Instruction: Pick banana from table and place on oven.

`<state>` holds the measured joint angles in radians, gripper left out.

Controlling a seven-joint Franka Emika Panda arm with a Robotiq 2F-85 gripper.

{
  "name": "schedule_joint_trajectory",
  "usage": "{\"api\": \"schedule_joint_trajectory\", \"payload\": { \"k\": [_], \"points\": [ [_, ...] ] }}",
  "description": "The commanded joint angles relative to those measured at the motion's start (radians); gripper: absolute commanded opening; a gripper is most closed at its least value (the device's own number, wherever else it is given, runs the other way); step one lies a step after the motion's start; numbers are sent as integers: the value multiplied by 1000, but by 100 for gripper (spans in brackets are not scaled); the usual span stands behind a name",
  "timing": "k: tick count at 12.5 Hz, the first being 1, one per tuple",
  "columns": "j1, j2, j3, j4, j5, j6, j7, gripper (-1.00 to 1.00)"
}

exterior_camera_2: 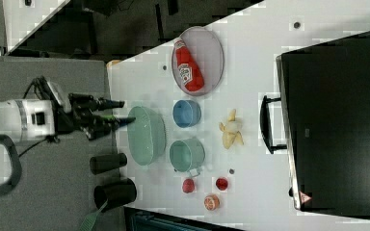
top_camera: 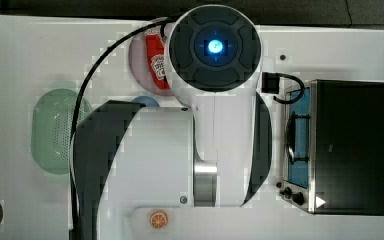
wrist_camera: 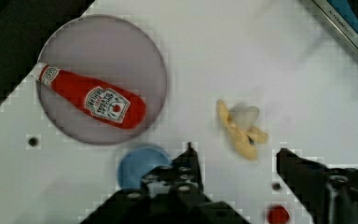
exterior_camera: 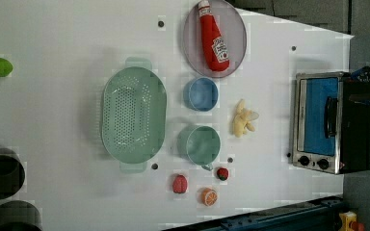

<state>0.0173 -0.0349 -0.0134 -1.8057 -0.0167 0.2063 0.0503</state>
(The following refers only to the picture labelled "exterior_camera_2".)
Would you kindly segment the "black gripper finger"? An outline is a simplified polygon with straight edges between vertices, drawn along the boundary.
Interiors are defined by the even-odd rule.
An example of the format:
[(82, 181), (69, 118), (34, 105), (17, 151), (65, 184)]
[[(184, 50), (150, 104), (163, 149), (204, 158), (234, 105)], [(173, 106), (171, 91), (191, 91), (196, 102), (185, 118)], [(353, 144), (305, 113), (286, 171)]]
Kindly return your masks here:
[(122, 108), (124, 106), (124, 101), (114, 101), (109, 99), (98, 99), (97, 105), (99, 111), (115, 109), (115, 108)]
[(115, 117), (113, 115), (102, 115), (101, 118), (113, 129), (118, 129), (120, 127), (126, 126), (136, 120), (135, 117)]

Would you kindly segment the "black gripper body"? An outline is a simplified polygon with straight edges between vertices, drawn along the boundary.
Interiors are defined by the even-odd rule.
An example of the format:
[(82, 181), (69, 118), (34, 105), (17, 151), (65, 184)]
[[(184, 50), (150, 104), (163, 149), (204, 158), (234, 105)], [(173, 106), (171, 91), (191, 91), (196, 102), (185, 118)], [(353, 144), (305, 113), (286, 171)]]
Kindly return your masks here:
[(105, 118), (94, 114), (104, 111), (108, 105), (107, 99), (95, 99), (85, 94), (71, 93), (68, 100), (55, 100), (55, 134), (67, 135), (81, 131), (89, 141), (109, 135), (111, 125)]

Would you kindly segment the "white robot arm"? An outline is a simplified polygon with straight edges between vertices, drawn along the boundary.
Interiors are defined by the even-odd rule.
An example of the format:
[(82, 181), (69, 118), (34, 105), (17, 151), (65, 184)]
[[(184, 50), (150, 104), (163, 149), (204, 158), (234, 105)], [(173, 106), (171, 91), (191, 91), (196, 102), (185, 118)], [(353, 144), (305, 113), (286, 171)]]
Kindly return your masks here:
[(46, 99), (1, 101), (0, 146), (8, 156), (10, 174), (0, 182), (0, 197), (12, 193), (21, 179), (18, 145), (54, 142), (58, 136), (74, 131), (83, 132), (90, 141), (107, 136), (135, 118), (97, 115), (96, 112), (123, 105), (122, 101), (75, 93), (65, 101), (55, 95)]

